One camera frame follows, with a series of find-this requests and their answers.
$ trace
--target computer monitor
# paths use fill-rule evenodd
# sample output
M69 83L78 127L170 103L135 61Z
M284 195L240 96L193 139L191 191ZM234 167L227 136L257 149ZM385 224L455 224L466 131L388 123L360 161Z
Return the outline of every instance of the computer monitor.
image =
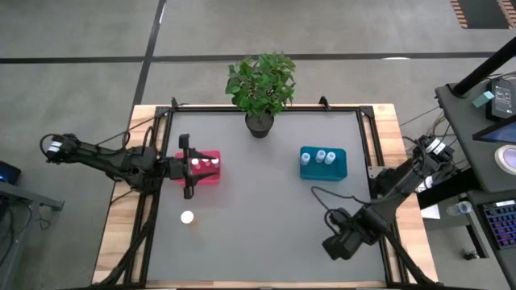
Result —
M516 115L473 134L473 140L516 144Z

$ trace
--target black metal frame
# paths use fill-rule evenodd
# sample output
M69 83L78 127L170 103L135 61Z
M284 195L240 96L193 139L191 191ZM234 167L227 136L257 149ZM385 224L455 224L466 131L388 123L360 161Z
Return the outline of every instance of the black metal frame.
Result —
M303 107L288 107L284 110L284 112L324 112L324 111L331 111L331 112L354 112L356 113L357 121L359 124L359 132L360 137L362 138L362 148L364 150L364 162L366 165L366 168L368 166L372 166L369 149L368 149L368 140L367 136L365 134L365 128L364 128L364 120L363 116L367 116L369 118L369 124L371 127L372 132L372 141L373 146L375 150L375 154L377 157L377 163L378 166L384 166L384 159L381 151L381 145L380 145L380 138L377 131L377 125L376 120L374 118L374 111L372 106L338 106L338 107L330 107L327 104L327 100L325 97L321 98L320 101L323 106L303 106ZM167 147L169 145L169 138L170 138L170 132L172 129L173 124L173 114L175 112L178 113L193 113L193 112L241 112L240 109L238 109L235 106L172 106L172 107L156 107L155 114L158 114L160 110L169 110L169 114L166 115L166 123L165 123L165 129L164 129L164 136L163 141L161 144L161 150L160 153L162 155L166 155L167 153ZM160 119L155 119L153 125L155 128L155 132L159 131L160 127ZM153 140L156 141L157 135L152 136ZM139 275L139 280L137 283L131 282L132 281L132 274L134 269L134 257L130 258L130 262L127 265L125 276L123 277L123 284L116 284L116 285L98 285L94 284L89 286L88 288L98 288L98 289L133 289L133 288L145 288L145 284L147 281L147 274L148 274L148 266L150 262L150 255L152 250L152 239L154 236L154 229L156 225L156 218L157 218L157 210L160 200L160 190L155 191L154 193L147 193L147 194L141 194L139 198L139 202L136 208L136 215L135 215L135 224L131 236L131 246L133 247L134 242L136 242L137 235L141 232L141 225L143 221L143 211L145 207L145 201L147 195L152 195L152 204L151 204L151 210L148 216L148 222L151 222L149 225L148 234L146 235L146 243L144 247L144 255L143 255L143 261L142 261L142 267L141 272ZM397 225L393 224L392 230L394 233L396 233L397 237L399 238ZM379 246L381 249L381 255L382 255L382 262L384 264L385 268L385 282L389 285L393 283L393 273L390 266L389 261L389 253L387 251L387 246L385 239L382 238L379 241ZM402 275L402 282L408 281L406 278L406 269L402 266L401 261L398 258L398 266L400 267L400 273Z
M459 198L459 201L468 201L467 197ZM475 224L473 223L473 218L470 213L466 213L466 218L468 219L468 224L466 225L466 230L468 231L469 237L473 242L473 246L475 247L476 254L480 259L489 258L489 252L487 251L487 247L482 242L480 231L477 229Z
M468 168L457 173L453 177L418 193L419 208L425 209L450 197L480 188L481 186L478 183L475 172L473 169Z

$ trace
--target pink container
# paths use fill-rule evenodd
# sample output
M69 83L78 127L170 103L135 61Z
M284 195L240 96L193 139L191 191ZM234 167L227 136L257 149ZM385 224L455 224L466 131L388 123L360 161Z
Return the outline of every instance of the pink container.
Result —
M220 181L220 168L221 168L221 160L220 160L220 151L218 150L209 150L209 151L200 151L204 155L212 156L218 159L218 167L215 167L211 162L209 162L209 165L206 165L202 160L199 160L200 168L197 169L194 166L192 166L191 161L190 162L190 170L192 171L192 175L202 174L202 173L209 173L209 172L216 172L217 174L208 176L205 179L201 179L199 182L197 182L198 185L200 184L218 184ZM182 158L183 152L178 152L174 155L176 158ZM185 180L173 180L173 182L180 184L181 186L185 186Z

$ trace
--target green leaves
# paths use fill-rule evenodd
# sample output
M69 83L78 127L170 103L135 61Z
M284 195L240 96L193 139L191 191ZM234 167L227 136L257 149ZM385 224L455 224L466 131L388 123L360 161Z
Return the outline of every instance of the green leaves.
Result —
M248 114L277 114L292 103L295 68L283 53L262 54L257 60L248 56L229 66L226 93L233 95L231 103Z

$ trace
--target keyboard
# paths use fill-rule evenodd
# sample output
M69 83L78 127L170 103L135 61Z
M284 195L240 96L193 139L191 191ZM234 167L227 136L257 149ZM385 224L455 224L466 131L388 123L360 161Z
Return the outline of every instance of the keyboard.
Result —
M500 201L481 205L498 249L516 247L516 201Z

